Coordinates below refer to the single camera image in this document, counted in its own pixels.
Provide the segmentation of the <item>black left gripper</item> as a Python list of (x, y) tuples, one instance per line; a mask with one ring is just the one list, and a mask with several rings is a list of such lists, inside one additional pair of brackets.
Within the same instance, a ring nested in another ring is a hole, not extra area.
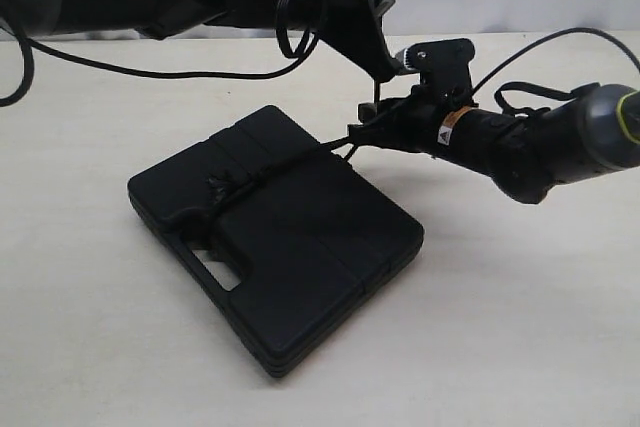
[(276, 0), (274, 33), (280, 47), (292, 47), (290, 33), (300, 32), (298, 47), (323, 42), (366, 72), (375, 82), (389, 82), (399, 63), (388, 50), (383, 19), (395, 0)]

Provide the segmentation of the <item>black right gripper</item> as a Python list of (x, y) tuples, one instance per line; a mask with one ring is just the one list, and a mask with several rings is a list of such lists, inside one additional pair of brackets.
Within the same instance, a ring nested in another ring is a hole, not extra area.
[(414, 85), (406, 97), (360, 104), (360, 123), (348, 127), (348, 137), (358, 147), (425, 152), (424, 147), (437, 143), (445, 117), (463, 107), (475, 107), (468, 89), (441, 95), (429, 86)]

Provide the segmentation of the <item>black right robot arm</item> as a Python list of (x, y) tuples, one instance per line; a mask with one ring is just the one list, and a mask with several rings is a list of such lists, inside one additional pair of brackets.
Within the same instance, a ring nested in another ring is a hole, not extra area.
[(556, 186), (639, 165), (639, 92), (587, 84), (570, 92), (509, 82), (499, 111), (469, 100), (438, 104), (421, 89), (363, 104), (349, 127), (358, 146), (424, 153), (490, 178), (512, 200), (535, 205)]

